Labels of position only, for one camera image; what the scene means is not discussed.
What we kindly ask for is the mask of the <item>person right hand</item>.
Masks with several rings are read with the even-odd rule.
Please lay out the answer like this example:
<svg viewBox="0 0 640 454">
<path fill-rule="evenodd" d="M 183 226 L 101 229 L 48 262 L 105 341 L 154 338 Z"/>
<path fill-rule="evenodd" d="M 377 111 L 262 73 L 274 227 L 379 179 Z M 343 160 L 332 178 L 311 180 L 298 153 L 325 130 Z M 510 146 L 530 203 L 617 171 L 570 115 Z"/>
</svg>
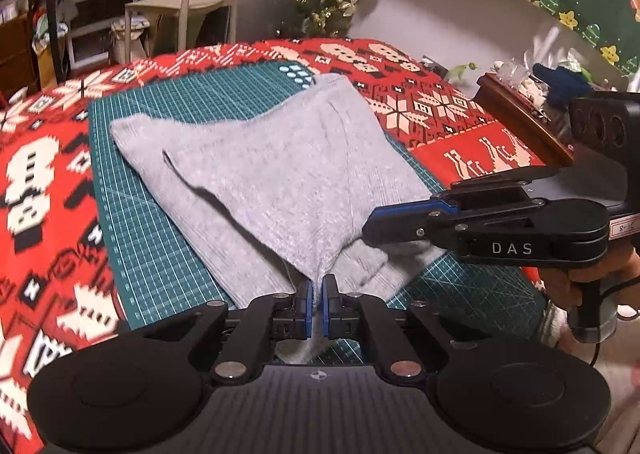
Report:
<svg viewBox="0 0 640 454">
<path fill-rule="evenodd" d="M 612 241 L 602 260 L 588 269 L 539 270 L 548 297 L 565 311 L 582 304 L 582 284 L 611 276 L 617 286 L 627 281 L 637 281 L 639 274 L 639 255 L 628 239 Z"/>
</svg>

